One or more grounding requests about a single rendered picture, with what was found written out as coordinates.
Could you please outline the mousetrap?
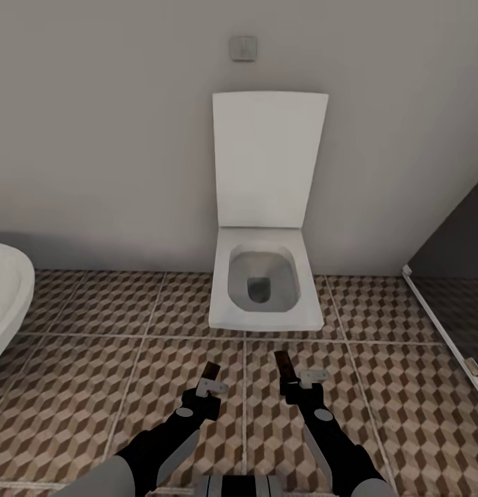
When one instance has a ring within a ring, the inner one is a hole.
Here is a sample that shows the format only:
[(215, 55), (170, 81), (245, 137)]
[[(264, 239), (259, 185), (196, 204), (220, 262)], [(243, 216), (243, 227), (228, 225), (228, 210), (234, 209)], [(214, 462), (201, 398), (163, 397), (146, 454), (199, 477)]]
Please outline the mousetrap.
[(298, 382), (288, 351), (281, 350), (275, 351), (274, 353), (280, 376), (283, 378), (284, 383)]
[(221, 366), (218, 364), (208, 361), (206, 368), (204, 369), (201, 378), (206, 378), (209, 380), (216, 380)]

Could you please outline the robot trunk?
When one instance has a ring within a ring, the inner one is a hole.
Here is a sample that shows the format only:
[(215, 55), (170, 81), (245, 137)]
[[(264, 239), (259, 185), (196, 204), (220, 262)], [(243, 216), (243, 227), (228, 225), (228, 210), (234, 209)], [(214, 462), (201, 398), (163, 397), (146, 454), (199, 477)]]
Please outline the robot trunk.
[(193, 497), (283, 497), (277, 476), (200, 476)]

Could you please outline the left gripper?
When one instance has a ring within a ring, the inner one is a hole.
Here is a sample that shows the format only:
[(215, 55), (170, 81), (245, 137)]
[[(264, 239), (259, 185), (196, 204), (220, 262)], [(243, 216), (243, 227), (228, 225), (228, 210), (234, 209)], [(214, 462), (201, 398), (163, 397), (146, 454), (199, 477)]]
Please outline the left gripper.
[(183, 404), (192, 404), (196, 402), (203, 409), (203, 419), (210, 419), (212, 421), (217, 421), (219, 416), (219, 409), (221, 406), (220, 398), (213, 397), (209, 395), (206, 398), (199, 397), (196, 395), (196, 390), (190, 390), (184, 392)]

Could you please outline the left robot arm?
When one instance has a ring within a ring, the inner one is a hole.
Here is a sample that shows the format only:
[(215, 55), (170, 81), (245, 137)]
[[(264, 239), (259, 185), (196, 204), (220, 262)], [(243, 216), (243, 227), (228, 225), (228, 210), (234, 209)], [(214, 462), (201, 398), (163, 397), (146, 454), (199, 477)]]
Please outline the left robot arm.
[(49, 497), (145, 497), (154, 492), (192, 454), (205, 419), (217, 421), (227, 384), (200, 378), (197, 389), (184, 392), (183, 406), (151, 431)]

